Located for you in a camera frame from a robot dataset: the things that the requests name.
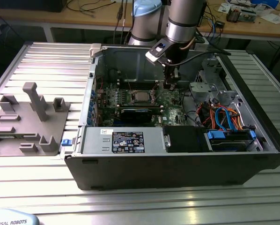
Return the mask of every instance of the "desk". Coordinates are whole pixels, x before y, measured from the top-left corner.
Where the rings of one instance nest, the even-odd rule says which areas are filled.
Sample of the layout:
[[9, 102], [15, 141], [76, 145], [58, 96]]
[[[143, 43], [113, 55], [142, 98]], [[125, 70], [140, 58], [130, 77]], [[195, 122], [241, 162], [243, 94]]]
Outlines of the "desk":
[[[80, 0], [81, 4], [89, 3], [92, 0]], [[109, 0], [102, 0], [95, 4], [95, 7], [109, 3]], [[219, 4], [224, 0], [208, 0], [212, 13], [218, 17], [218, 20], [226, 23], [222, 37], [224, 38], [240, 38], [240, 39], [256, 39], [280, 41], [280, 24], [273, 24], [261, 18], [257, 18], [255, 23], [237, 22], [231, 23], [226, 21], [226, 14], [219, 13], [216, 10]], [[0, 15], [11, 25], [39, 26], [44, 29], [48, 42], [54, 42], [51, 28], [75, 28], [86, 30], [114, 30], [116, 25], [116, 15], [120, 3], [115, 3], [94, 11], [92, 15], [85, 15], [81, 12], [74, 12], [68, 8], [64, 8], [61, 13], [51, 13], [43, 11], [13, 10], [0, 9]], [[72, 8], [78, 9], [76, 1], [70, 5]], [[131, 17], [132, 5], [128, 4], [127, 19], [125, 30], [129, 30], [132, 25]], [[122, 29], [122, 21], [119, 24], [119, 30]], [[209, 33], [210, 27], [207, 20], [203, 20], [200, 32]]]

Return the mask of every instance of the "warning label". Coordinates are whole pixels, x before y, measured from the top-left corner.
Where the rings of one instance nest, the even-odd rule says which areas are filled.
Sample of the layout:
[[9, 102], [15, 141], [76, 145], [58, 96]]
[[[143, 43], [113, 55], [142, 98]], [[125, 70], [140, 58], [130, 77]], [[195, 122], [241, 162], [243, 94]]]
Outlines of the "warning label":
[[143, 132], [113, 132], [113, 153], [144, 153]]

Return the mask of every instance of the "wire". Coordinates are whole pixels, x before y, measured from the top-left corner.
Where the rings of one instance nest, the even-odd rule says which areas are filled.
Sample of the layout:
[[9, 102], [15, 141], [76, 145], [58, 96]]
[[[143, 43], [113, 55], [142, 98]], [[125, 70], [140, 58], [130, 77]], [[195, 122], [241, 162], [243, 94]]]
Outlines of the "wire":
[[176, 63], [176, 64], [169, 64], [168, 66], [171, 66], [171, 67], [177, 67], [177, 66], [181, 66], [187, 62], [190, 62], [191, 60], [201, 56], [201, 55], [204, 55], [204, 54], [209, 54], [209, 53], [221, 53], [221, 54], [224, 54], [224, 55], [231, 55], [231, 53], [227, 52], [227, 51], [216, 51], [216, 50], [210, 50], [210, 51], [205, 51], [205, 52], [202, 52], [202, 53], [199, 53], [197, 55], [194, 55], [192, 56], [191, 58], [188, 58], [182, 62], [179, 62], [179, 63]]
[[211, 24], [212, 24], [212, 30], [213, 30], [213, 36], [212, 36], [212, 38], [211, 38], [211, 40], [212, 40], [212, 39], [215, 37], [215, 33], [216, 33], [215, 25], [214, 25], [213, 20], [211, 20], [209, 17], [206, 17], [206, 19], [207, 19], [208, 21], [210, 21], [210, 22], [211, 22]]
[[192, 120], [197, 126], [200, 127], [201, 125], [200, 125], [195, 119], [193, 119], [191, 116], [188, 115], [188, 113], [190, 113], [190, 112], [192, 112], [192, 111], [194, 111], [194, 110], [190, 110], [190, 111], [186, 112], [185, 109], [184, 109], [184, 98], [185, 98], [186, 92], [187, 92], [188, 90], [189, 90], [189, 89], [187, 89], [187, 90], [184, 91], [184, 95], [183, 95], [183, 98], [182, 98], [182, 109], [183, 109], [183, 111], [184, 111], [186, 117], [189, 118], [190, 120]]
[[101, 89], [103, 88], [103, 77], [101, 76], [100, 79], [102, 80], [102, 84], [101, 84], [101, 87], [100, 87], [98, 93], [100, 93], [100, 92], [101, 92]]
[[229, 115], [229, 112], [226, 108], [223, 108], [223, 107], [219, 107], [217, 110], [216, 110], [216, 113], [215, 113], [215, 120], [216, 120], [216, 123], [217, 125], [222, 128], [224, 131], [226, 131], [226, 128], [224, 126], [222, 126], [220, 123], [219, 123], [219, 120], [218, 120], [218, 115], [219, 115], [219, 111], [223, 109], [226, 113], [226, 117], [227, 117], [227, 121], [228, 121], [228, 125], [229, 125], [229, 128], [231, 130], [236, 130], [234, 124], [232, 123], [231, 121], [231, 118], [230, 118], [230, 115]]
[[11, 25], [3, 18], [0, 16], [0, 19], [23, 41], [25, 40], [11, 27]]
[[122, 30], [121, 30], [121, 36], [120, 36], [120, 44], [122, 44], [122, 37], [123, 37], [123, 31], [125, 29], [125, 18], [126, 18], [126, 7], [127, 6], [127, 0], [125, 0], [125, 13], [123, 17], [123, 23], [122, 23]]
[[192, 38], [192, 40], [189, 42], [189, 44], [187, 44], [187, 46], [185, 46], [185, 47], [180, 47], [179, 49], [180, 49], [180, 50], [185, 50], [185, 49], [190, 48], [194, 41], [195, 41], [195, 37]]
[[115, 29], [114, 29], [114, 32], [113, 32], [113, 44], [115, 44], [115, 34], [116, 34], [118, 24], [119, 24], [119, 20], [117, 20], [117, 23], [116, 23], [116, 26], [115, 26]]
[[82, 7], [83, 6], [85, 6], [85, 5], [89, 5], [90, 3], [88, 3], [88, 4], [84, 4], [84, 5], [82, 5], [81, 6], [81, 8], [79, 9], [79, 10], [77, 10], [77, 9], [74, 9], [74, 8], [70, 8], [69, 7], [69, 4], [71, 3], [71, 2], [73, 2], [74, 0], [70, 0], [67, 4], [66, 4], [66, 8], [68, 8], [68, 9], [70, 9], [70, 10], [72, 10], [72, 11], [74, 11], [74, 12], [89, 12], [89, 11], [92, 11], [92, 10], [96, 10], [96, 9], [98, 9], [98, 8], [102, 8], [102, 7], [105, 7], [105, 6], [110, 6], [110, 5], [113, 5], [113, 4], [115, 4], [116, 2], [114, 1], [114, 2], [112, 2], [112, 3], [109, 3], [109, 4], [105, 4], [105, 5], [102, 5], [102, 6], [99, 6], [99, 7], [96, 7], [96, 8], [91, 8], [91, 9], [82, 9]]
[[86, 3], [86, 4], [82, 5], [81, 7], [84, 7], [84, 6], [87, 6], [87, 5], [94, 5], [94, 4], [96, 4], [96, 3], [100, 2], [100, 1], [101, 0], [98, 0], [98, 1], [93, 2], [93, 3]]
[[135, 3], [135, 0], [132, 1], [132, 27], [130, 28], [130, 30], [128, 31], [128, 33], [126, 34], [125, 36], [125, 41], [124, 41], [124, 44], [127, 43], [127, 38], [129, 36], [129, 34], [131, 33], [131, 31], [133, 30], [134, 28], [134, 22], [135, 22], [135, 16], [134, 16], [134, 3]]
[[280, 50], [280, 46], [279, 48], [277, 49], [277, 51], [275, 52], [274, 56], [272, 57], [272, 60], [270, 62], [270, 66], [269, 66], [269, 69], [272, 70], [276, 64], [276, 58], [277, 58], [277, 55], [278, 55], [278, 52]]

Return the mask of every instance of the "power cord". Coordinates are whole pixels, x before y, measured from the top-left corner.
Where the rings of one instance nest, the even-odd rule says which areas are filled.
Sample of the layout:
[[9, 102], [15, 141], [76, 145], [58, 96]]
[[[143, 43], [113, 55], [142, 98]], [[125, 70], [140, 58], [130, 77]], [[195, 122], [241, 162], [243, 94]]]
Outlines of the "power cord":
[[112, 3], [105, 4], [105, 5], [96, 7], [96, 8], [82, 9], [83, 6], [92, 4], [92, 3], [87, 3], [87, 4], [82, 5], [81, 8], [77, 10], [77, 9], [70, 8], [70, 7], [69, 7], [69, 4], [70, 4], [71, 2], [73, 2], [73, 1], [74, 1], [74, 0], [70, 0], [70, 1], [66, 4], [66, 8], [68, 8], [68, 9], [70, 9], [71, 11], [74, 11], [74, 12], [89, 12], [89, 11], [93, 11], [93, 10], [96, 10], [96, 9], [98, 9], [98, 8], [102, 8], [102, 7], [105, 7], [105, 6], [110, 6], [110, 5], [113, 5], [113, 4], [116, 3], [116, 2], [114, 1], [114, 2], [112, 2]]
[[23, 41], [25, 40], [11, 27], [11, 25], [3, 18], [0, 16], [0, 19]]
[[115, 44], [115, 34], [116, 34], [116, 30], [117, 27], [119, 25], [119, 21], [122, 19], [122, 15], [123, 15], [123, 0], [121, 0], [121, 5], [119, 6], [118, 12], [117, 12], [117, 23], [114, 29], [114, 33], [113, 33], [113, 44]]

